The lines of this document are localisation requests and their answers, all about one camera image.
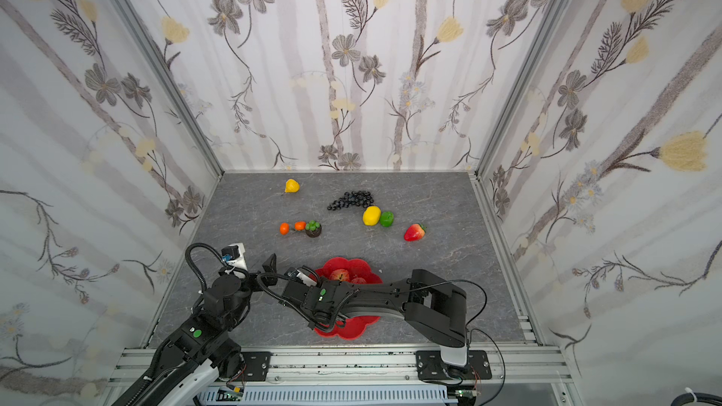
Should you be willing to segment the red apple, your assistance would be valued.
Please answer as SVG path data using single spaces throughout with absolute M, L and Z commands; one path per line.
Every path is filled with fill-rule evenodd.
M 348 282 L 351 280 L 351 275 L 346 269 L 337 269 L 330 274 L 330 279 L 334 281 Z

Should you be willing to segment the red flower-shaped bowl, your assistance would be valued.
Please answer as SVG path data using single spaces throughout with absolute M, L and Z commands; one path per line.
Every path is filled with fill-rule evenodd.
M 355 277 L 362 277 L 365 278 L 367 284 L 370 285 L 383 283 L 382 278 L 374 274 L 370 265 L 366 261 L 363 261 L 363 259 L 345 259 L 342 257 L 329 259 L 316 273 L 323 278 L 330 279 L 330 274 L 337 269 L 348 270 L 351 275 L 351 280 Z M 355 340 L 364 334 L 368 326 L 377 323 L 379 319 L 379 317 L 374 316 L 362 316 L 345 321 L 340 320 L 332 331 L 323 332 L 315 329 L 314 332 L 322 338 L 334 338 L 334 336 L 337 336 L 344 340 Z

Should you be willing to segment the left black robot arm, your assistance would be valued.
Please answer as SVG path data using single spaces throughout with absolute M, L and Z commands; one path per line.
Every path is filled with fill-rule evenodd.
M 193 261 L 192 252 L 204 249 L 221 264 L 218 278 L 209 284 Z M 184 259 L 200 282 L 192 312 L 165 338 L 143 374 L 115 400 L 117 405 L 184 405 L 212 383 L 260 383 L 271 366 L 268 351 L 244 351 L 231 338 L 251 310 L 251 298 L 261 292 L 265 274 L 278 272 L 276 255 L 260 272 L 246 269 L 242 244 L 218 251 L 204 242 L 187 246 Z

